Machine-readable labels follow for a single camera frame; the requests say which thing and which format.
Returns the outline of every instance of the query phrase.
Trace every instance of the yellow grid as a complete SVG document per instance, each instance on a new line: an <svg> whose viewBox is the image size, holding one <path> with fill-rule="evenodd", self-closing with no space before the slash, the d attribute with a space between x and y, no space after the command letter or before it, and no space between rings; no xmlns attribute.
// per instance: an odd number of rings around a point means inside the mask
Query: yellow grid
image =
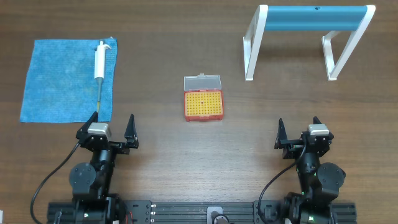
<svg viewBox="0 0 398 224"><path fill-rule="evenodd" d="M188 92L185 94L186 116L209 116L223 114L223 99L220 91Z"/></svg>

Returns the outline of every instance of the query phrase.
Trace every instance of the black cable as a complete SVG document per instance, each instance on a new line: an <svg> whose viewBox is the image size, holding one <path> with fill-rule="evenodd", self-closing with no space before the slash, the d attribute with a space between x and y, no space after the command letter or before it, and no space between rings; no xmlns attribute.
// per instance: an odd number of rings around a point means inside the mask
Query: black cable
<svg viewBox="0 0 398 224"><path fill-rule="evenodd" d="M69 158L76 151L76 149L77 149L77 147L79 147L79 145L80 145L79 143L76 143L76 146L73 147L73 149L69 153L69 155L61 162L61 164L57 168L55 168L55 170L53 170L48 176L46 176L46 178L42 181L42 183L37 188L35 194L33 195L32 201L30 202L30 215L31 215L33 221L35 221L37 224L42 224L41 222L38 221L38 219L36 219L35 214L33 212L33 204L35 203L35 199L37 197L37 194L39 193L40 189L43 187L44 183L69 160Z"/></svg>
<svg viewBox="0 0 398 224"><path fill-rule="evenodd" d="M303 151L301 152L300 157L298 157L298 159L296 161L294 161L294 163L292 163L292 165L286 167L284 170L280 171L274 178L272 178L268 184L264 187L264 189L262 190L260 197L259 197L259 203L258 203L258 214L260 216L261 221L264 224L268 224L269 222L267 222L265 215L263 214L263 212L261 211L261 200L262 200L262 196L264 195L264 193L266 192L266 190L268 189L268 187L278 178L280 177L284 172L288 171L290 168L292 168L293 166L296 166L297 163L300 162L301 158L303 157L305 150L307 148L307 140L305 139L305 137L303 136L303 140L304 140L304 148Z"/></svg>

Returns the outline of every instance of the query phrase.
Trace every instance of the white stand leg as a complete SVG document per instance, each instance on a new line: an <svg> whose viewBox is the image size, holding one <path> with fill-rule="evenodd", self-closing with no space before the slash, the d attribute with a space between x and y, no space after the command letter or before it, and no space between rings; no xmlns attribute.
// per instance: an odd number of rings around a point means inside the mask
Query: white stand leg
<svg viewBox="0 0 398 224"><path fill-rule="evenodd" d="M246 81L253 80L262 35L266 28L268 6L260 5L254 13L246 35L243 37L244 74Z"/></svg>
<svg viewBox="0 0 398 224"><path fill-rule="evenodd" d="M340 73L341 69L344 67L344 64L347 62L348 57L353 52L356 44L359 42L360 38L362 37L363 33L365 32L366 28L368 27L374 11L376 10L375 6L366 6L368 10L366 11L365 16L363 17L362 21L359 23L358 28L356 31L352 32L349 36L348 42L346 47L341 53L340 58L338 59L336 65L335 61L333 60L333 52L331 51L331 39L334 38L339 32L331 31L326 36L322 37L322 46L323 46L323 53L325 54L325 64L326 64L326 71L328 73L328 80L336 80L338 74Z"/></svg>

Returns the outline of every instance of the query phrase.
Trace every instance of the pipette tip box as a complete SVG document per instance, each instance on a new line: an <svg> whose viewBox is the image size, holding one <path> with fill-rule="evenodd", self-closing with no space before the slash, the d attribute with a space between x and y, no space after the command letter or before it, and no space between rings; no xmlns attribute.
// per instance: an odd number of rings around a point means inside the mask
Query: pipette tip box
<svg viewBox="0 0 398 224"><path fill-rule="evenodd" d="M184 77L184 108L186 121L222 120L223 91L219 75Z"/></svg>

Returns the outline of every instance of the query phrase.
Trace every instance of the white object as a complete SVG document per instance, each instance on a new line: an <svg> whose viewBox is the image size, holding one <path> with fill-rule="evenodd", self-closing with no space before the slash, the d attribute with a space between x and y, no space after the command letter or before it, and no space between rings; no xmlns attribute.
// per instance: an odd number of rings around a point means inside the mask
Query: white object
<svg viewBox="0 0 398 224"><path fill-rule="evenodd" d="M373 5L366 6L368 10L365 13L362 21L359 23L356 31L353 31L348 39L346 47L341 54L339 60L335 65L333 60L333 53L331 51L330 40L336 36L338 31L331 31L326 36L322 37L323 51L325 54L325 65L328 75L328 80L336 80L348 57L351 55L356 44L362 37L366 28L368 27L376 7ZM266 26L268 13L267 5L260 5L254 13L253 19L250 22L246 35L243 37L243 55L244 55L244 75L246 81L253 81L254 69L256 67L257 56L259 54L262 36Z"/></svg>
<svg viewBox="0 0 398 224"><path fill-rule="evenodd" d="M110 48L103 41L99 42L95 51L94 78L105 78L105 50Z"/></svg>
<svg viewBox="0 0 398 224"><path fill-rule="evenodd" d="M359 23L359 26L356 29L356 31L351 32L346 47L344 48L343 53L341 53L340 58L338 59L336 65L335 61L333 60L333 52L331 51L330 41L340 32L331 31L327 35L322 37L323 53L325 54L325 65L329 81L337 80L338 74L341 72L341 69L344 67L344 64L347 62L356 44L359 42L360 38L362 37L363 33L365 32L366 28L369 25L373 17L374 11L376 10L376 7L373 5L369 5L366 7L368 8L368 10L366 11L365 16L363 17L362 21Z"/></svg>

